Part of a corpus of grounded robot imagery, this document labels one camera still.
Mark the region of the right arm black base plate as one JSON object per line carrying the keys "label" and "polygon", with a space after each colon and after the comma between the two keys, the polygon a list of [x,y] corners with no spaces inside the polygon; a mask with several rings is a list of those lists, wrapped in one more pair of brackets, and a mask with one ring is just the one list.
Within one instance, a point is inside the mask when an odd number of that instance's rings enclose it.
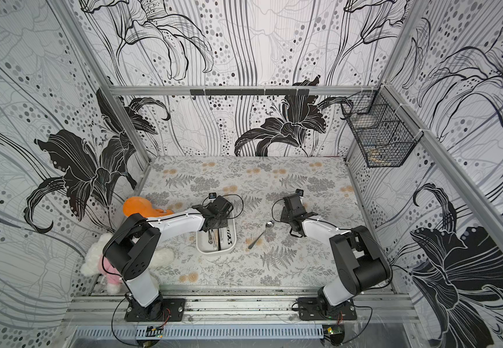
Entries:
{"label": "right arm black base plate", "polygon": [[357,320],[357,312],[352,300],[347,300],[337,306],[325,303],[319,297],[299,297],[291,306],[298,313],[302,321],[332,320],[352,321]]}

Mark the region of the white rectangular storage box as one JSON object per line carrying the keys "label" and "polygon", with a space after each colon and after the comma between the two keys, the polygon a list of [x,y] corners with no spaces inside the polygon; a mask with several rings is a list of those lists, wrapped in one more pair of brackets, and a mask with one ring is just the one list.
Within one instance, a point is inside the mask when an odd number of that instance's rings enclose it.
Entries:
{"label": "white rectangular storage box", "polygon": [[232,252],[237,243],[236,220],[227,220],[223,227],[196,232],[196,248],[205,256],[221,256]]}

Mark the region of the plain silver metal spoon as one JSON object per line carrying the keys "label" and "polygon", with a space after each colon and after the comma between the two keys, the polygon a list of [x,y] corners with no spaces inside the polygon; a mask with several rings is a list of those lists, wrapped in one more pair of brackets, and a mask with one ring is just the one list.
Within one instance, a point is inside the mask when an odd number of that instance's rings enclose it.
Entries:
{"label": "plain silver metal spoon", "polygon": [[252,249],[257,244],[257,242],[265,235],[265,233],[268,232],[270,229],[272,229],[273,226],[274,226],[274,221],[269,220],[265,224],[264,231],[248,246],[248,249]]}

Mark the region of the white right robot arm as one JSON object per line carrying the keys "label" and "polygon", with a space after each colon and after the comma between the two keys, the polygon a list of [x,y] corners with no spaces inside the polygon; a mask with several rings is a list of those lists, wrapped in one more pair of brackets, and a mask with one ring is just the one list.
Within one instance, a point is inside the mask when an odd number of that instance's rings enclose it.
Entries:
{"label": "white right robot arm", "polygon": [[280,221],[290,226],[290,235],[315,240],[331,249],[337,277],[318,293],[324,310],[337,307],[363,291],[391,280],[389,261],[365,226],[344,229],[309,213],[299,193],[282,199]]}

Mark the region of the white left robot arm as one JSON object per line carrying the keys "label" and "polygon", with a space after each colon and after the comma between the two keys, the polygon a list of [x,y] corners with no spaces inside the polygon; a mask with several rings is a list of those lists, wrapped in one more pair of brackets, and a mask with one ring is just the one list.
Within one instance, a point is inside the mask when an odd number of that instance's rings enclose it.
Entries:
{"label": "white left robot arm", "polygon": [[118,271],[139,307],[148,309],[160,303],[160,291],[148,271],[159,242],[185,233],[219,229],[233,210],[230,201],[218,196],[206,205],[196,204],[165,217],[132,214],[104,246],[103,258]]}

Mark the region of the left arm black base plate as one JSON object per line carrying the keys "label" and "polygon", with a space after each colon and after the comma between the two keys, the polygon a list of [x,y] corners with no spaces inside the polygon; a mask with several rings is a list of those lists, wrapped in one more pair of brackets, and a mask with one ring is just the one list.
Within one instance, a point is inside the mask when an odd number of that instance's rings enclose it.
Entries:
{"label": "left arm black base plate", "polygon": [[184,298],[157,299],[147,307],[129,300],[125,320],[128,322],[181,322],[186,307]]}

